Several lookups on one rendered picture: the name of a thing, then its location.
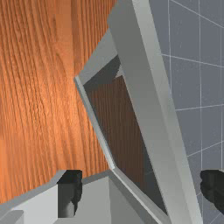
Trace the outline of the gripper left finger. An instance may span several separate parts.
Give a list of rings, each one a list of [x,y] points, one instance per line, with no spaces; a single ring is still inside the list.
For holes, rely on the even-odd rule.
[[[82,171],[57,171],[49,182],[0,205],[0,224],[53,224],[73,218],[82,195]]]

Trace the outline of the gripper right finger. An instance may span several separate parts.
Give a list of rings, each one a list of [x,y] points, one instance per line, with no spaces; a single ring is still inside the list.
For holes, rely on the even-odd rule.
[[[204,170],[200,172],[200,178],[203,196],[224,215],[224,171]]]

